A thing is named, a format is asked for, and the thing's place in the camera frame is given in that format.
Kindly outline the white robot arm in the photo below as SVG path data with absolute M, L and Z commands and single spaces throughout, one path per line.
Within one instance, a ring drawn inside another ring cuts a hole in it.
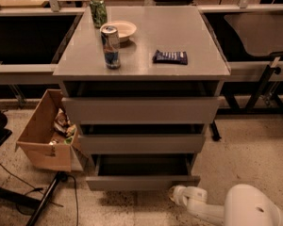
M 195 186 L 172 186 L 169 198 L 214 226 L 283 226 L 283 212 L 264 193 L 246 184 L 231 187 L 224 205 L 208 204 L 208 192 Z

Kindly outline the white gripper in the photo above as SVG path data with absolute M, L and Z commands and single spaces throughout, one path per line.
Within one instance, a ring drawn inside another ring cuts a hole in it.
M 168 191 L 169 199 L 179 206 L 187 205 L 187 198 L 184 196 L 184 186 L 172 186 Z

